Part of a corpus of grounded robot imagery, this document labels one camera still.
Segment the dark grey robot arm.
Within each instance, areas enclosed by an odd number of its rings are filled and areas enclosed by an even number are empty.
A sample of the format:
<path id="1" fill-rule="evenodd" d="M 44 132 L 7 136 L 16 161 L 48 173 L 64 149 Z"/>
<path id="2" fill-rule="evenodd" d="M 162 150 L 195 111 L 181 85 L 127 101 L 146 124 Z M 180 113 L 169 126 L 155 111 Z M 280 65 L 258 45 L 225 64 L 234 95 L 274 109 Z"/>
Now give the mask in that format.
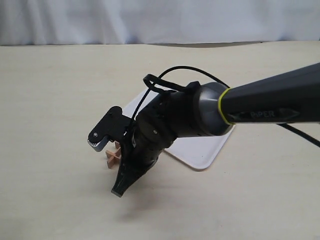
<path id="1" fill-rule="evenodd" d="M 318 63 L 235 88 L 222 83 L 180 86 L 152 74 L 143 79 L 156 92 L 121 142 L 121 160 L 112 193 L 121 197 L 178 138 L 222 136 L 234 124 L 320 120 Z"/>

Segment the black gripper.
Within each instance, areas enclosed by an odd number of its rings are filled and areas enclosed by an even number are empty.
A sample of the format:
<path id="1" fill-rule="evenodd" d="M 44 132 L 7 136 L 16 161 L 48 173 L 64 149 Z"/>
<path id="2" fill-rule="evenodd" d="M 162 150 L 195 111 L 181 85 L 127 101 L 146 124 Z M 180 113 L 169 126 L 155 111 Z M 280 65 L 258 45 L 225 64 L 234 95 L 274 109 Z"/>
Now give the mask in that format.
<path id="1" fill-rule="evenodd" d="M 190 136 L 190 95 L 157 94 L 140 110 L 128 134 L 111 189 L 119 198 L 155 165 L 164 149 Z"/>

